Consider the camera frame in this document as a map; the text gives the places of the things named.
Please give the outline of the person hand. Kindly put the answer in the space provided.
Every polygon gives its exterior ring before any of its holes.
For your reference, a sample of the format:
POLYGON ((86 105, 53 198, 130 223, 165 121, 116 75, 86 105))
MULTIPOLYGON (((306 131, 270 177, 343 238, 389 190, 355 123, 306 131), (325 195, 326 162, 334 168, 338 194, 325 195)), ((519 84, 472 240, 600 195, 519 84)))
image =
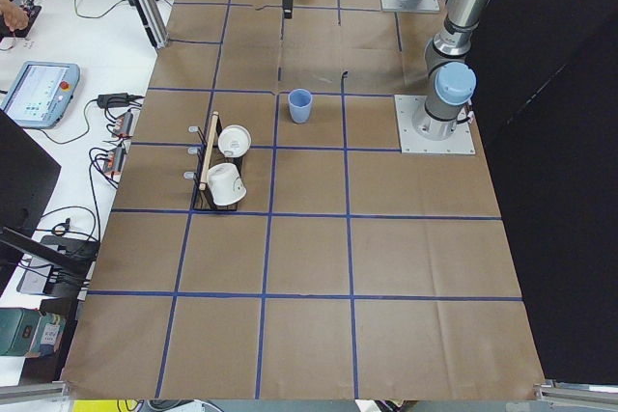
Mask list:
POLYGON ((18 5, 11 0, 0 0, 1 15, 7 28, 14 32, 23 30, 29 24, 29 16, 18 5))

